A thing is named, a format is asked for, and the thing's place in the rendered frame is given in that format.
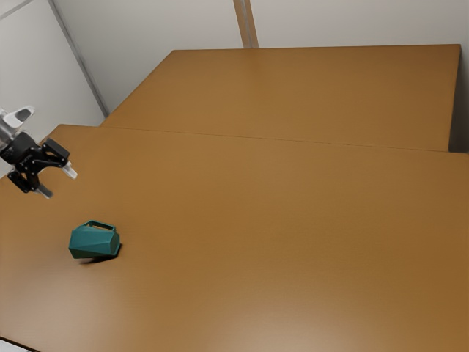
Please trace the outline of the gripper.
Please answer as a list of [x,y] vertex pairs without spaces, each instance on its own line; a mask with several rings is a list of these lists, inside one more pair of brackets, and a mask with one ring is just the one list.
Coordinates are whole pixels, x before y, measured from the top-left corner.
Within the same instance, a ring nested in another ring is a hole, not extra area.
[[7,174],[7,178],[23,193],[33,192],[50,199],[53,192],[40,182],[37,175],[25,172],[32,165],[32,161],[40,155],[40,151],[41,156],[36,160],[38,167],[41,169],[56,167],[69,178],[77,178],[78,173],[69,160],[70,152],[53,139],[46,139],[40,148],[30,135],[20,132],[0,151],[0,158],[15,167]]

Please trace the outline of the teal faceted mug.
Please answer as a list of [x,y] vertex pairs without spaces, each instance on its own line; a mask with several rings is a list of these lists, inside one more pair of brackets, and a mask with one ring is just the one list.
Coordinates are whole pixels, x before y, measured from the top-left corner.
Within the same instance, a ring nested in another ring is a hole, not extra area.
[[114,225],[89,220],[72,230],[68,249],[74,259],[116,257],[121,247]]

